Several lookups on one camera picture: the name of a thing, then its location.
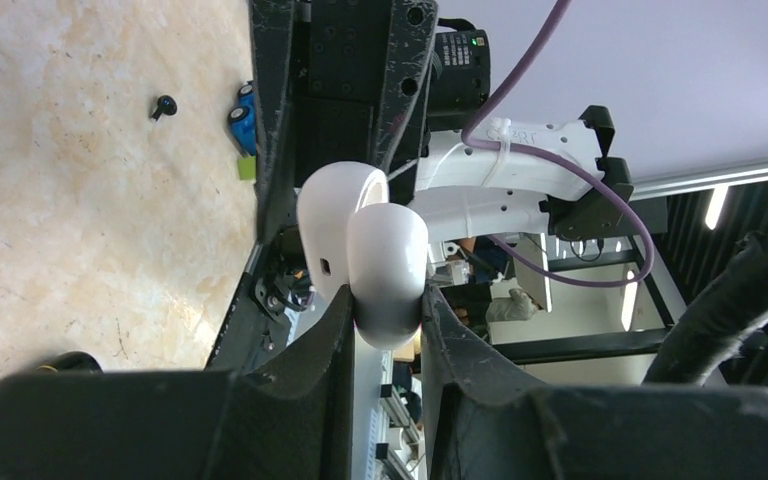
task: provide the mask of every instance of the bolt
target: bolt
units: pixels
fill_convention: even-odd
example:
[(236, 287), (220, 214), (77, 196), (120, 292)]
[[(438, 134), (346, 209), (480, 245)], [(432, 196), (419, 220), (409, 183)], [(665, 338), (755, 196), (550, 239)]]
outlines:
[(175, 103), (175, 99), (169, 95), (162, 95), (157, 99), (157, 110), (151, 114), (151, 118), (155, 121), (160, 120), (161, 115), (175, 115), (178, 113), (178, 104)]

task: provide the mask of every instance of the blue toy car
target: blue toy car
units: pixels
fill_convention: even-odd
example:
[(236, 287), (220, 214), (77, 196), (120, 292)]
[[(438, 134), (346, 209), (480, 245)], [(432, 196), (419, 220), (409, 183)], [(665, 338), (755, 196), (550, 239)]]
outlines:
[(254, 84), (249, 81), (237, 92), (237, 106), (228, 113), (228, 127), (245, 154), (257, 154), (254, 122)]

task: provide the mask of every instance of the black pipe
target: black pipe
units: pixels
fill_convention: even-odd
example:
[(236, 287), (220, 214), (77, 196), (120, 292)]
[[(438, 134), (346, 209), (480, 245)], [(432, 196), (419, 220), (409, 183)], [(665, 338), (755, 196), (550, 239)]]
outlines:
[(744, 243), (664, 339), (644, 382), (702, 384), (768, 321), (768, 235)]

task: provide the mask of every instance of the black corrugated panel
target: black corrugated panel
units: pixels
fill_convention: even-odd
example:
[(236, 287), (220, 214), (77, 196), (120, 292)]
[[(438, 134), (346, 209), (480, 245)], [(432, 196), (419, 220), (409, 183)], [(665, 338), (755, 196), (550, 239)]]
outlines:
[[(711, 194), (669, 197), (669, 231), (655, 236), (655, 244), (687, 303), (725, 270), (746, 234), (768, 233), (768, 182), (731, 187), (713, 231), (705, 225)], [(768, 324), (764, 332), (768, 337)], [(742, 352), (720, 370), (729, 383), (768, 386), (768, 343), (763, 349)]]

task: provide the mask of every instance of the purple cable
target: purple cable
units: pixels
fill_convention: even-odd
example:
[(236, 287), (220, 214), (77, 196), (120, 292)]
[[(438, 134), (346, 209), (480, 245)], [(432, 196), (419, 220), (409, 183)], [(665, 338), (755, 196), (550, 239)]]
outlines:
[[(546, 43), (549, 41), (549, 38), (551, 38), (552, 33), (555, 31), (555, 28), (560, 23), (561, 18), (563, 18), (564, 12), (566, 12), (567, 7), (569, 7), (570, 3), (571, 3), (571, 0), (558, 0), (557, 2), (555, 2), (555, 6), (552, 7), (552, 11), (549, 13), (549, 16), (546, 18), (546, 21), (543, 23), (543, 26), (540, 28), (540, 31), (537, 33), (537, 36), (534, 37), (534, 41), (531, 42), (531, 45), (528, 47), (528, 50), (526, 50), (522, 58), (519, 59), (519, 62), (517, 62), (516, 66), (514, 66), (514, 69), (511, 70), (511, 73), (509, 73), (508, 76), (502, 81), (502, 84), (499, 85), (499, 88), (497, 88), (496, 91), (493, 92), (493, 95), (491, 95), (490, 98), (487, 99), (487, 102), (481, 107), (481, 109), (478, 110), (478, 112), (475, 114), (475, 117), (473, 117), (469, 121), (469, 123), (467, 123), (466, 127), (464, 127), (463, 132), (461, 133), (461, 141), (465, 145), (468, 145), (473, 148), (483, 148), (487, 150), (500, 150), (502, 148), (501, 142), (473, 139), (470, 137), (472, 136), (472, 133), (475, 131), (478, 125), (482, 121), (484, 121), (484, 119), (487, 118), (487, 116), (490, 115), (490, 113), (493, 110), (495, 110), (500, 103), (502, 103), (502, 100), (504, 100), (509, 93), (511, 93), (511, 90), (514, 89), (517, 82), (519, 82), (519, 80), (522, 78), (522, 76), (525, 74), (525, 72), (528, 70), (531, 64), (534, 63), (534, 59), (537, 58), (537, 55), (540, 53), (541, 50), (543, 50), (543, 47), (546, 46)], [(629, 219), (632, 225), (634, 225), (635, 230), (637, 230), (637, 232), (640, 234), (640, 237), (643, 240), (643, 250), (645, 251), (645, 259), (643, 261), (643, 268), (640, 270), (639, 273), (637, 273), (637, 275), (634, 276), (634, 278), (616, 280), (611, 282), (591, 282), (586, 280), (577, 280), (575, 278), (562, 277), (558, 274), (546, 271), (539, 265), (535, 265), (534, 263), (531, 263), (530, 261), (528, 261), (525, 257), (517, 253), (507, 243), (505, 243), (495, 235), (490, 235), (489, 238), (491, 241), (493, 241), (493, 243), (498, 245), (502, 250), (507, 252), (511, 257), (521, 262), (523, 265), (527, 266), (528, 268), (536, 271), (537, 273), (540, 273), (543, 276), (549, 277), (552, 280), (555, 280), (561, 283), (566, 283), (569, 285), (575, 285), (578, 287), (594, 287), (594, 288), (622, 287), (632, 282), (640, 282), (641, 280), (646, 278), (647, 275), (649, 275), (649, 273), (652, 271), (652, 265), (654, 263), (655, 244), (652, 242), (652, 236), (649, 235), (649, 232), (646, 230), (646, 225), (643, 224), (643, 221), (640, 220), (640, 217), (638, 217), (636, 213), (634, 213), (634, 210), (631, 209), (628, 203), (626, 203), (622, 198), (620, 198), (619, 195), (614, 193), (614, 191), (611, 190), (607, 185), (599, 181), (599, 179), (597, 179), (593, 175), (590, 175), (586, 170), (579, 167), (575, 163), (570, 162), (569, 160), (561, 157), (560, 155), (556, 155), (552, 152), (543, 150), (541, 148), (532, 147), (528, 145), (521, 145), (518, 143), (511, 144), (511, 151), (542, 158), (544, 160), (554, 163), (555, 165), (563, 167), (566, 170), (569, 170), (570, 172), (574, 173), (576, 176), (578, 176), (579, 178), (581, 178), (582, 180), (590, 184), (590, 186), (596, 189), (596, 191), (604, 195), (605, 198), (607, 198), (608, 201), (611, 202), (611, 204), (613, 204), (615, 207), (617, 207), (617, 209), (620, 212), (622, 212), (624, 217), (627, 217)]]

